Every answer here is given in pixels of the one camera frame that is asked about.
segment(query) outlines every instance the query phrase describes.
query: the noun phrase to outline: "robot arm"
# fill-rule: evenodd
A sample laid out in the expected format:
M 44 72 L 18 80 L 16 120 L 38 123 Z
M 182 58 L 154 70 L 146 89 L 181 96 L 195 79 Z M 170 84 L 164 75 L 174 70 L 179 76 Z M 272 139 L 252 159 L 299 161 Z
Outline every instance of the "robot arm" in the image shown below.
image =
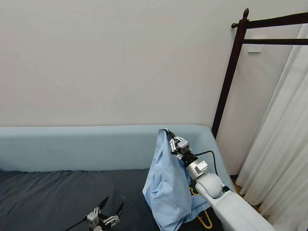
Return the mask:
M 207 171 L 207 163 L 192 154 L 187 140 L 167 131 L 171 153 L 184 162 L 196 190 L 208 201 L 228 231 L 275 231 L 242 197 L 223 184 L 218 175 Z
M 124 203 L 120 205 L 120 207 L 115 212 L 115 215 L 108 217 L 101 213 L 102 209 L 105 207 L 108 201 L 108 198 L 109 196 L 106 197 L 106 199 L 104 199 L 98 207 L 95 207 L 93 212 L 87 214 L 80 222 L 69 227 L 65 231 L 74 228 L 75 226 L 81 224 L 84 221 L 86 221 L 88 224 L 88 231 L 105 231 L 113 227 L 115 224 L 119 223 Z

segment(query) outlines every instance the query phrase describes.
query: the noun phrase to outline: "wooden clothes rack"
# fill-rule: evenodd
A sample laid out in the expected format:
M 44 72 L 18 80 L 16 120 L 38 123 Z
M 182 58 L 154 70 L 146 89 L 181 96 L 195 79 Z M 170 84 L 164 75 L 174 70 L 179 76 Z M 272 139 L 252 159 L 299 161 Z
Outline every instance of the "wooden clothes rack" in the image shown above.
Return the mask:
M 215 118 L 212 126 L 212 133 L 214 137 L 217 137 L 218 129 L 220 126 L 221 118 L 225 105 L 227 102 L 228 94 L 230 91 L 231 83 L 233 80 L 234 72 L 236 69 L 237 62 L 241 53 L 243 44 L 272 44 L 272 45 L 308 45 L 308 39 L 245 39 L 245 34 L 247 29 L 262 28 L 262 27 L 272 27 L 272 26 L 286 26 L 286 25 L 296 25 L 308 23 L 308 12 L 297 13 L 284 17 L 249 21 L 247 19 L 249 14 L 249 9 L 246 9 L 243 13 L 243 18 L 239 23 L 233 23 L 232 28 L 237 27 L 236 35 L 234 38 L 234 43 L 222 85 L 219 102 L 217 105 Z

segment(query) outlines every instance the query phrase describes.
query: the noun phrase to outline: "wooden floor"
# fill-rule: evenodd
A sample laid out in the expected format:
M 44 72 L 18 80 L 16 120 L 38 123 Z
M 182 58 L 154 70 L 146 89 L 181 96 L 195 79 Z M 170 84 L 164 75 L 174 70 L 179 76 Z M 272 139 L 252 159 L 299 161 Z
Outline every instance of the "wooden floor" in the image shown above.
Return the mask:
M 234 184 L 234 187 L 235 187 L 235 190 L 236 190 L 236 192 L 238 193 L 238 194 L 240 194 L 240 190 L 242 189 L 240 186 L 238 186 L 235 182 L 236 182 L 236 179 L 232 179 L 232 182 L 233 182 L 233 184 Z M 258 211 L 258 209 L 259 209 L 259 205 L 257 205 L 257 206 L 251 206 L 252 208 L 254 208 L 256 211 Z

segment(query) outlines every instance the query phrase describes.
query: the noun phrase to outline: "white wall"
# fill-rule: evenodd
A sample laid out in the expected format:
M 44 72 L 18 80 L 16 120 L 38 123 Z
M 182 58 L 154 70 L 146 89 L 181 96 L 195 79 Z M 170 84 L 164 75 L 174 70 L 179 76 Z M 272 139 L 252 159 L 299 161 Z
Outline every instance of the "white wall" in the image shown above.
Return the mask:
M 0 126 L 211 125 L 234 30 L 306 0 L 2 0 Z M 298 26 L 255 35 L 295 38 Z M 243 49 L 218 134 L 236 174 L 290 47 Z

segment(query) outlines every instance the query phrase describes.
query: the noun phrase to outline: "black cable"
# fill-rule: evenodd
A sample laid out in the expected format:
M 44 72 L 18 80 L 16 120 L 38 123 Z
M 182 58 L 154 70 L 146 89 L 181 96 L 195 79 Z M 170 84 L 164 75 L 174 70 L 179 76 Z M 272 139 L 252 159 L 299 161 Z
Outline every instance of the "black cable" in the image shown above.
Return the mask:
M 214 155 L 213 151 L 206 151 L 206 152 L 203 152 L 203 153 L 198 153 L 198 154 L 195 154 L 194 156 L 199 156 L 199 155 L 203 155 L 203 154 L 207 154 L 207 153 L 212 153 L 212 155 L 213 155 L 215 173 L 218 176 L 217 168 L 216 168 L 216 160 L 215 160 L 215 155 Z
M 75 226 L 79 225 L 80 223 L 84 222 L 87 220 L 87 217 L 83 218 L 80 222 L 76 223 L 75 225 L 72 225 L 71 227 L 69 227 L 68 229 L 64 230 L 64 231 L 68 231 L 72 228 L 74 228 Z

